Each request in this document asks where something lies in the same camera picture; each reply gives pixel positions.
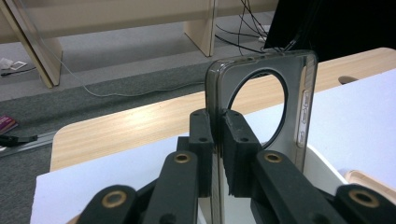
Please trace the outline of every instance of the light wood tabletop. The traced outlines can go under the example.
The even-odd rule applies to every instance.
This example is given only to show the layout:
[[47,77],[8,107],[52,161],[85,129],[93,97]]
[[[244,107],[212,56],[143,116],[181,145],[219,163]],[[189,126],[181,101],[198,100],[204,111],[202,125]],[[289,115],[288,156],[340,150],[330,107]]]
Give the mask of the light wood tabletop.
[[[373,49],[318,65],[315,92],[341,85],[341,76],[362,79],[396,68],[396,50]],[[283,91],[273,76],[250,80],[233,109],[243,114],[283,103]],[[205,93],[88,119],[63,127],[53,139],[50,170],[140,147],[189,130],[190,113],[205,107]]]

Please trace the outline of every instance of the brass insert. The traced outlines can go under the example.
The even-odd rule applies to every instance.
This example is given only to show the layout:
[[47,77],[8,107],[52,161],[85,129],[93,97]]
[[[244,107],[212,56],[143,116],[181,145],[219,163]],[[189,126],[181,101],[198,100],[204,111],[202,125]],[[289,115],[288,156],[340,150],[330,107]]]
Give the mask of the brass insert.
[[177,163],[186,163],[190,161],[190,159],[190,156],[184,153],[180,153],[175,156],[175,162]]
[[353,189],[348,193],[349,197],[363,206],[376,208],[379,206],[379,200],[371,193],[364,189]]
[[121,190],[109,192],[102,200],[102,205],[106,208],[113,208],[123,204],[126,201],[126,193]]
[[266,153],[264,158],[270,162],[281,162],[282,158],[275,153]]

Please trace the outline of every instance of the black clamp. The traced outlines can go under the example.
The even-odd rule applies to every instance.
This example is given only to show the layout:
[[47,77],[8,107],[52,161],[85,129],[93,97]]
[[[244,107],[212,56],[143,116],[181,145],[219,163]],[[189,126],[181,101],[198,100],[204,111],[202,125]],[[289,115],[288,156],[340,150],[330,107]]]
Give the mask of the black clamp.
[[37,140],[37,135],[30,137],[16,137],[0,135],[1,147],[17,147],[26,143],[34,142]]

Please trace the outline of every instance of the red object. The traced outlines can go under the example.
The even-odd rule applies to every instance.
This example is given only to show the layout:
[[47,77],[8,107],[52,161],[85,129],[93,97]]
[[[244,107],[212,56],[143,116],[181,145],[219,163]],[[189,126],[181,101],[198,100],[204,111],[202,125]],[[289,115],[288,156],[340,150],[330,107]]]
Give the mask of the red object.
[[18,123],[15,119],[7,115],[3,115],[0,117],[0,134],[6,133],[17,126]]

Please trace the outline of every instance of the floor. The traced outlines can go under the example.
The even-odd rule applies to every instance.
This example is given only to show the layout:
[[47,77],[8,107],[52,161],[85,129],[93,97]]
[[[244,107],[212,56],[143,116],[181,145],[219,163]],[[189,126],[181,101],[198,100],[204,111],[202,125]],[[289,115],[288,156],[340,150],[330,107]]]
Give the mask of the floor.
[[[274,12],[255,16],[262,25],[270,25]],[[250,17],[246,16],[245,20],[253,26]],[[217,19],[219,27],[235,33],[240,23],[238,16]],[[254,34],[246,25],[242,26],[241,33]],[[219,28],[216,34],[234,43],[238,41],[237,35]],[[238,47],[216,39],[214,56],[206,57],[184,35],[182,22],[65,36],[60,37],[60,42],[64,49],[61,84],[53,89],[46,88],[36,70],[1,77],[0,102],[240,55]],[[240,35],[239,43],[252,49],[263,46],[257,37],[250,36]],[[34,68],[21,43],[0,45],[0,58],[28,63],[21,71]]]

